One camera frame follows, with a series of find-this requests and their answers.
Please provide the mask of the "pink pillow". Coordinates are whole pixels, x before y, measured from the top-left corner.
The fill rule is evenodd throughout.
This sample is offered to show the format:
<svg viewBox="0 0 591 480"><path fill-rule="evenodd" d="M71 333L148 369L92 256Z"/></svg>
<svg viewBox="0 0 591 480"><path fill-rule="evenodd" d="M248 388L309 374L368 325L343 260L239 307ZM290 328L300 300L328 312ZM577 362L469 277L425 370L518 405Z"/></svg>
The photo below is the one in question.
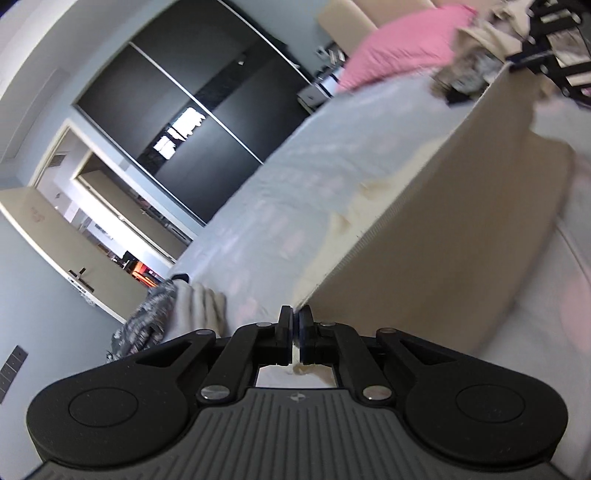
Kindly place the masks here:
<svg viewBox="0 0 591 480"><path fill-rule="evenodd" d="M471 26L476 16L477 10L468 5L449 4L382 26L349 56L339 76L339 90L353 91L401 74L450 64L458 30Z"/></svg>

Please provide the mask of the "beige headboard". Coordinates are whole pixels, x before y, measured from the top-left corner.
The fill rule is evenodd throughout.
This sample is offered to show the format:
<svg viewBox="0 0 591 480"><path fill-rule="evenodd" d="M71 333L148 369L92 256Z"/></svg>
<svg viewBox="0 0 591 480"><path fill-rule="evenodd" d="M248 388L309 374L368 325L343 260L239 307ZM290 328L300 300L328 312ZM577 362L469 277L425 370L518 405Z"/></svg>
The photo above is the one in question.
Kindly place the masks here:
<svg viewBox="0 0 591 480"><path fill-rule="evenodd" d="M329 1L317 21L342 51L351 54L384 24L435 7L432 1L416 0Z"/></svg>

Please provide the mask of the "grey wall switch panel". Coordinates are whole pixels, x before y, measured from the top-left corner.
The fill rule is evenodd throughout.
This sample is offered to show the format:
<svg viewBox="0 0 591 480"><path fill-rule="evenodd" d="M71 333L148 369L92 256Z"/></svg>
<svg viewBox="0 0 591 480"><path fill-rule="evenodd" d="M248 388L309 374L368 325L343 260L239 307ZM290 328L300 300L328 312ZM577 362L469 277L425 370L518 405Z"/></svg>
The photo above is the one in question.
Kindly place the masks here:
<svg viewBox="0 0 591 480"><path fill-rule="evenodd" d="M0 403L3 403L17 373L21 370L28 353L19 345L16 345L1 365L0 369Z"/></svg>

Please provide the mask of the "beige ribbed garment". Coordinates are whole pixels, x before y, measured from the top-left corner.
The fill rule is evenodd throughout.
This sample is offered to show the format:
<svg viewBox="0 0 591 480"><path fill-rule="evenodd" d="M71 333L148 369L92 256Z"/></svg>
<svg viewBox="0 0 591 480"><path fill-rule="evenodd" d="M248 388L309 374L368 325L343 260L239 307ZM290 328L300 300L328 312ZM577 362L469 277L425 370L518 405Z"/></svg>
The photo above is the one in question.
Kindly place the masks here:
<svg viewBox="0 0 591 480"><path fill-rule="evenodd" d="M482 49L497 59L519 53L528 39L531 1L469 1L478 11L468 27L458 28L453 42L455 59Z"/></svg>

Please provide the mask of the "folded grey white clothes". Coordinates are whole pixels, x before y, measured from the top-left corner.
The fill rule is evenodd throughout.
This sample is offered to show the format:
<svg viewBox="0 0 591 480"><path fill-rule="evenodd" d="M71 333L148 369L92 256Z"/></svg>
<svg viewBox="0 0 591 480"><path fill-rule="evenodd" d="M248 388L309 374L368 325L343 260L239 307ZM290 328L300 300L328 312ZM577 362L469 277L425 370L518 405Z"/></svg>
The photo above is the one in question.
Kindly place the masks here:
<svg viewBox="0 0 591 480"><path fill-rule="evenodd" d="M174 280L176 299L165 328L163 341L195 330L208 329L221 337L226 326L226 297L200 283L188 284Z"/></svg>

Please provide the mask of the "cream knit sweater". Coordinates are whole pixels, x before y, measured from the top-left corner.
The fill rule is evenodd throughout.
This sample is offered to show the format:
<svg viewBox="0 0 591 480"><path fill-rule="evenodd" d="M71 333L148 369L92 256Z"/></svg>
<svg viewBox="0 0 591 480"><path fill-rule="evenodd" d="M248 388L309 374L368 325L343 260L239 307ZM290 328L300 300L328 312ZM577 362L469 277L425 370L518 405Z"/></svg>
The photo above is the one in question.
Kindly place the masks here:
<svg viewBox="0 0 591 480"><path fill-rule="evenodd" d="M394 326L479 346L529 272L573 153L539 135L547 82L503 69L448 106L412 74L341 94L267 163L256 202L263 274L235 318L308 305L363 333Z"/></svg>

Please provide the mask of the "black sliding wardrobe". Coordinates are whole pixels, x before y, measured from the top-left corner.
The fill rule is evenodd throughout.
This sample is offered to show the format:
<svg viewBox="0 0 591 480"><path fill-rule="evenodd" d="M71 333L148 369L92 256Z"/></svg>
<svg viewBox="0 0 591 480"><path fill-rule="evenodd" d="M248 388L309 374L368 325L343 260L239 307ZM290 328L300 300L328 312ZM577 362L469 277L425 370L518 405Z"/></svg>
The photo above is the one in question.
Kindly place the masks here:
<svg viewBox="0 0 591 480"><path fill-rule="evenodd" d="M308 75L228 1L177 1L78 97L78 110L206 223L304 122Z"/></svg>

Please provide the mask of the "black floral patterned garment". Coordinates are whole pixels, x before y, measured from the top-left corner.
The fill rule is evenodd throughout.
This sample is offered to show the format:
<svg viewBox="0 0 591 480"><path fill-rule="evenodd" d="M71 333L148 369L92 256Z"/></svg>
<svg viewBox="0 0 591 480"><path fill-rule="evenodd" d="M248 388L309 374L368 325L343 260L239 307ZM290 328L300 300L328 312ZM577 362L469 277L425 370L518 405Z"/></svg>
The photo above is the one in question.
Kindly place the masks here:
<svg viewBox="0 0 591 480"><path fill-rule="evenodd" d="M112 335L106 361L114 362L158 345L166 333L176 296L172 280L149 289L144 301Z"/></svg>

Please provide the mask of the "grey pink-dotted bed cover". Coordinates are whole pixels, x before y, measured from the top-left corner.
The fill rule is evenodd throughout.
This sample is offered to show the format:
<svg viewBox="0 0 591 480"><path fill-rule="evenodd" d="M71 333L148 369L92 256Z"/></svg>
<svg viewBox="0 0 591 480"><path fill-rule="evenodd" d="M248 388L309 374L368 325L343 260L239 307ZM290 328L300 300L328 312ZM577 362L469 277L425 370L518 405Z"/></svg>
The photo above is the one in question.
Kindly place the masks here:
<svg viewBox="0 0 591 480"><path fill-rule="evenodd" d="M396 327L537 377L590 475L590 113L503 73L450 107L414 73L335 96L226 201L175 271L228 331L284 305Z"/></svg>

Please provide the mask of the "beige room door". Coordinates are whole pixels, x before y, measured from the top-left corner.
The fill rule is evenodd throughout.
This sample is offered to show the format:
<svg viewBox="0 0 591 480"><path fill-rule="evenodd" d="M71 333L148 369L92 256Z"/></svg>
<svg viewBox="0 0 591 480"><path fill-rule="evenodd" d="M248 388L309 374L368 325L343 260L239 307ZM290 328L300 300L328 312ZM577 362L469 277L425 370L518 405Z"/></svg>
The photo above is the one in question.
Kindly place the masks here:
<svg viewBox="0 0 591 480"><path fill-rule="evenodd" d="M1 212L27 243L92 305L124 323L147 289L83 237L33 187L1 192Z"/></svg>

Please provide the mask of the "white bedside table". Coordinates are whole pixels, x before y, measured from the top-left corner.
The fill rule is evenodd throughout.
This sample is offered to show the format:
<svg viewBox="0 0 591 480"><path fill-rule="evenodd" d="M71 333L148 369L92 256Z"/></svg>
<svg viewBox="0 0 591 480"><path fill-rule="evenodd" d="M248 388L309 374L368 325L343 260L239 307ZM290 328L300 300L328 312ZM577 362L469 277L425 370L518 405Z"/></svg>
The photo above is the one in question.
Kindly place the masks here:
<svg viewBox="0 0 591 480"><path fill-rule="evenodd" d="M325 70L310 86L297 93L297 101L310 113L322 107L337 93L341 73L342 68Z"/></svg>

